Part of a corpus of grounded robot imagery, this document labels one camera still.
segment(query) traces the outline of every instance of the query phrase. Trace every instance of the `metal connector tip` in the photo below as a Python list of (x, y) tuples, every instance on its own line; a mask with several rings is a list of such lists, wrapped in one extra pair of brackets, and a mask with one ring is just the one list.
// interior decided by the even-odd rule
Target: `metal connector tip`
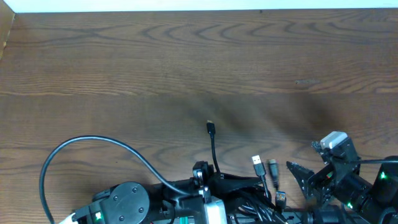
[(261, 159), (260, 159), (260, 156), (259, 156), (259, 155), (252, 156), (251, 159), (253, 160), (253, 164), (254, 164), (254, 165), (260, 164), (260, 163), (261, 163)]

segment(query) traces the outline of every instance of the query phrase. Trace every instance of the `cardboard edge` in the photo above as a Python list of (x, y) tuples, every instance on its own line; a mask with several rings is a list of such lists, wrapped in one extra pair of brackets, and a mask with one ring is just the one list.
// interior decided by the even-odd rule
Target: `cardboard edge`
[(3, 0), (0, 0), (0, 60), (2, 59), (4, 48), (6, 48), (14, 18), (15, 13)]

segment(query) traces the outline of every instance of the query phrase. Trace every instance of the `wooden tabletop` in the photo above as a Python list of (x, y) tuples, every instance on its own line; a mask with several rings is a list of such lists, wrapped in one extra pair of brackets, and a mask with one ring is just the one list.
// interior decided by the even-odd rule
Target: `wooden tabletop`
[[(277, 159), (301, 207), (285, 162), (320, 170), (311, 141), (342, 130), (364, 159), (398, 154), (397, 52), (393, 9), (19, 14), (0, 61), (0, 223), (47, 222), (39, 172), (64, 140), (110, 136), (187, 179), (212, 163), (208, 119), (222, 172)], [(158, 183), (124, 149), (81, 142), (55, 157), (45, 191), (58, 223), (125, 181)]]

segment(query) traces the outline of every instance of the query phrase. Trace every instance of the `white wall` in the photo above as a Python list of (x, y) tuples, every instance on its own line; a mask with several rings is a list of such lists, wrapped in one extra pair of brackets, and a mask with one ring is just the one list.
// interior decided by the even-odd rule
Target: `white wall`
[(5, 0), (14, 12), (187, 11), (398, 7), (398, 0)]

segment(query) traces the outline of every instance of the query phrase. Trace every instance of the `teal object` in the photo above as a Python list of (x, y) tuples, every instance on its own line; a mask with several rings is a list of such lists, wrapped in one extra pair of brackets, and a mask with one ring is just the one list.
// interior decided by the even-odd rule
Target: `teal object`
[(181, 217), (180, 218), (180, 224), (189, 224), (188, 217)]

